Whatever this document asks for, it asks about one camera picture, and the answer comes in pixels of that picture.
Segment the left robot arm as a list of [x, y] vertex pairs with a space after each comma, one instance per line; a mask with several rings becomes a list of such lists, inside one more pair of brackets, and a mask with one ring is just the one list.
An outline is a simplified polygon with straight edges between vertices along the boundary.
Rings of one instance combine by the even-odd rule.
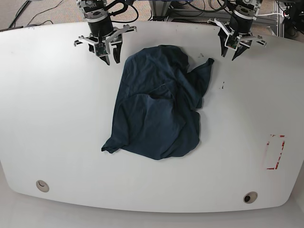
[[254, 36], [251, 32], [252, 23], [257, 19], [261, 6], [260, 1], [237, 0], [235, 3], [225, 1], [225, 6], [231, 11], [229, 22], [223, 23], [217, 19], [208, 20], [208, 23], [220, 27], [218, 36], [222, 57], [225, 57], [230, 49], [234, 51], [232, 59], [237, 58], [251, 47], [253, 41], [262, 46], [266, 45], [260, 35]]

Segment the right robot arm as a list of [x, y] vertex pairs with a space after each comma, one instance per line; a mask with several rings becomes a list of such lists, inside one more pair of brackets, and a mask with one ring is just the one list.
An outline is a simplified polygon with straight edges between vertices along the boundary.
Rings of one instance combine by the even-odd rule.
[[87, 20], [91, 33], [88, 37], [79, 36], [74, 46], [88, 44], [89, 51], [107, 65], [110, 65], [111, 54], [115, 62], [120, 63], [123, 34], [136, 31], [137, 28], [128, 22], [122, 28], [117, 28], [113, 26], [111, 17], [126, 12], [133, 1], [115, 0], [107, 4], [105, 0], [78, 0], [76, 3]]

